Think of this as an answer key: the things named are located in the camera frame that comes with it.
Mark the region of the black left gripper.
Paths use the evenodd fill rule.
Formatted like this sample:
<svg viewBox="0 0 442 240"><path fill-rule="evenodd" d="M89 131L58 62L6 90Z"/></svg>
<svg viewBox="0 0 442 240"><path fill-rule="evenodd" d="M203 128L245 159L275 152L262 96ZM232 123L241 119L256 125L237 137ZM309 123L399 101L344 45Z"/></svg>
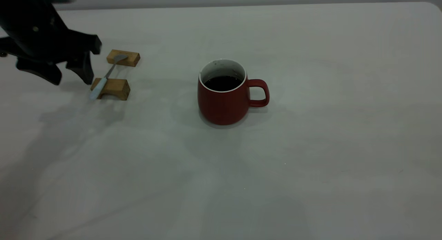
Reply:
<svg viewBox="0 0 442 240"><path fill-rule="evenodd" d="M100 54L101 40L97 35L69 30L52 2L2 1L1 28L7 34L1 38L1 53L17 56L18 70L58 86L62 78L60 69L55 64L38 62L66 61L65 68L85 84L92 84L90 55Z"/></svg>

